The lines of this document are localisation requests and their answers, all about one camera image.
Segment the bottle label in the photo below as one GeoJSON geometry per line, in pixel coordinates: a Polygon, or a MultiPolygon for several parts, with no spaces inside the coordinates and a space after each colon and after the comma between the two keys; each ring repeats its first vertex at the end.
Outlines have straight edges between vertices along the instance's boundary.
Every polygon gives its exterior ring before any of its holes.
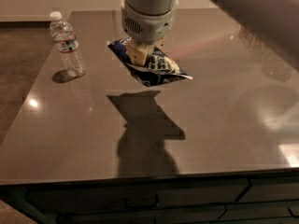
{"type": "Polygon", "coordinates": [[[62,52],[62,53],[69,53],[76,51],[78,49],[78,41],[76,40],[76,37],[74,36],[73,39],[66,40],[66,41],[55,41],[56,48],[62,52]]]}

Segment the plastic bottle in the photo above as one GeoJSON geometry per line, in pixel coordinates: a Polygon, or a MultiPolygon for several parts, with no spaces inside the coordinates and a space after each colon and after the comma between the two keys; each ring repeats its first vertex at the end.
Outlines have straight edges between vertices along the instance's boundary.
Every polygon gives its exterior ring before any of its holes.
{"type": "Polygon", "coordinates": [[[68,76],[82,77],[86,73],[85,62],[72,25],[63,19],[59,11],[51,12],[50,18],[50,34],[61,53],[68,76]]]}

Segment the blue snack bag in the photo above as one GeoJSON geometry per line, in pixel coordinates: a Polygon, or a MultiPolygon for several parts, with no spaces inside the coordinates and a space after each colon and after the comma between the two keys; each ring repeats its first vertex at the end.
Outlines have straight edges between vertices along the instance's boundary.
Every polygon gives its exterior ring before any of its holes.
{"type": "Polygon", "coordinates": [[[131,37],[114,41],[108,47],[130,71],[132,77],[144,86],[159,86],[182,79],[192,79],[173,60],[160,49],[154,48],[152,55],[144,66],[134,65],[127,54],[125,44],[131,37]]]}

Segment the floor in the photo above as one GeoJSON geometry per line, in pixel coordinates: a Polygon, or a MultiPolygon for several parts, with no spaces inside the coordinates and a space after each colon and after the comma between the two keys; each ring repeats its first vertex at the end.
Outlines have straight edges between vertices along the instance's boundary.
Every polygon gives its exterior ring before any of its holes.
{"type": "MultiPolygon", "coordinates": [[[[45,26],[0,27],[0,146],[52,47],[45,26]]],[[[0,201],[0,224],[35,222],[0,201]]]]}

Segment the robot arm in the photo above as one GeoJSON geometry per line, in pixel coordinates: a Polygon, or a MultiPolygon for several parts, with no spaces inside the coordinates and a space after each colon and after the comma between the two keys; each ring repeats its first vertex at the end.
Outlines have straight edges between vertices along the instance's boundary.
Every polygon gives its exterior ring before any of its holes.
{"type": "Polygon", "coordinates": [[[171,28],[178,0],[122,0],[121,24],[132,38],[127,52],[136,65],[144,65],[153,48],[160,47],[171,28]]]}

